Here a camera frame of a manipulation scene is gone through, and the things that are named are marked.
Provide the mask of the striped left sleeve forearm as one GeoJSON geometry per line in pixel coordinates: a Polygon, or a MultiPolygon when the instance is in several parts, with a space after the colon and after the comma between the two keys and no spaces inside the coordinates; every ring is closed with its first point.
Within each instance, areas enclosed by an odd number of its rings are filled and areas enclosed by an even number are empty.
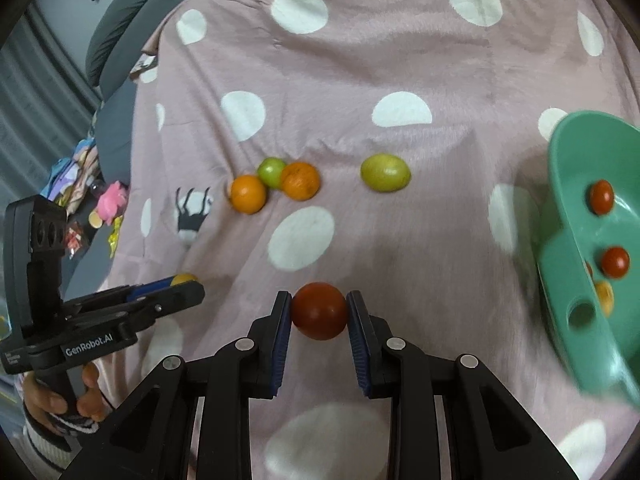
{"type": "Polygon", "coordinates": [[[67,440],[34,419],[29,411],[25,412],[23,440],[43,479],[57,479],[74,457],[67,440]]]}

